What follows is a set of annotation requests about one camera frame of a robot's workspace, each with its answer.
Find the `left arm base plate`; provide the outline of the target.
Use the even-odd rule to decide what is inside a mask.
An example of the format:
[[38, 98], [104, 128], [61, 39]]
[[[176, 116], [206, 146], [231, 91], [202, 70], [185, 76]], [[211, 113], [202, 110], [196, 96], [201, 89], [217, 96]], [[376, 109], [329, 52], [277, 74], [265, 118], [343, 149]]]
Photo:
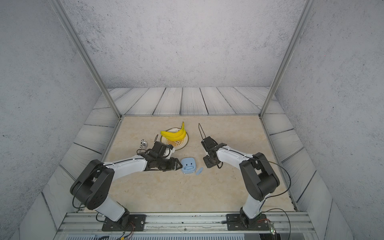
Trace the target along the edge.
[[142, 232], [145, 227], [147, 215], [130, 214], [126, 212], [117, 221], [105, 217], [102, 232]]

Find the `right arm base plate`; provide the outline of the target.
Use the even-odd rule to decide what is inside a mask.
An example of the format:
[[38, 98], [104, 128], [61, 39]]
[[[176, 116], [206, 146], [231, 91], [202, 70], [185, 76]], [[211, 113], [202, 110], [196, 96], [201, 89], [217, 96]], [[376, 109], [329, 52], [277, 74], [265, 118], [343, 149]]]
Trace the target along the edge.
[[236, 214], [227, 214], [221, 222], [228, 231], [269, 231], [270, 224], [265, 214], [259, 213], [250, 219], [242, 210]]

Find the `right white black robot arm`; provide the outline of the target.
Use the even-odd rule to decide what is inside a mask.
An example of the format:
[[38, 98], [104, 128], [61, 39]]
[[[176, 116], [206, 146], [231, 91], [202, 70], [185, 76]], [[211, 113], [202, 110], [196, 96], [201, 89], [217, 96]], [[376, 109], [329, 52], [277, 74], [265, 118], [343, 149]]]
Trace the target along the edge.
[[266, 199], [280, 185], [280, 180], [264, 154], [247, 155], [231, 149], [224, 143], [217, 143], [211, 137], [201, 141], [206, 152], [203, 157], [207, 168], [229, 164], [240, 170], [248, 197], [240, 209], [240, 220], [250, 226], [261, 219], [262, 207]]

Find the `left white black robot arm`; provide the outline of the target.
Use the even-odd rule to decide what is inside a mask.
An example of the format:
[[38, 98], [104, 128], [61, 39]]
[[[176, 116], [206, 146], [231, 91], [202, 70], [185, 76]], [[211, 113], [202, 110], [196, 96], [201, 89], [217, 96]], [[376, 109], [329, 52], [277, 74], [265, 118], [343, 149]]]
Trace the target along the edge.
[[180, 170], [182, 164], [172, 157], [174, 152], [173, 146], [154, 142], [151, 149], [140, 148], [127, 159], [110, 163], [92, 160], [75, 180], [70, 193], [85, 208], [97, 211], [109, 221], [127, 221], [130, 212], [109, 196], [113, 181], [139, 172]]

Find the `light blue battery cover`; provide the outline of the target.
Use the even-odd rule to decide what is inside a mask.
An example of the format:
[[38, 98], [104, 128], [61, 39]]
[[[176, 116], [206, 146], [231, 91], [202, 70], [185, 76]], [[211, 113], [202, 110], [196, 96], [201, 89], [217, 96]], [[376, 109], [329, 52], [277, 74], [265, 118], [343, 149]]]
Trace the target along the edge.
[[202, 171], [203, 171], [203, 169], [204, 169], [204, 168], [200, 168], [200, 169], [196, 172], [196, 175], [198, 176], [199, 174], [201, 174]]

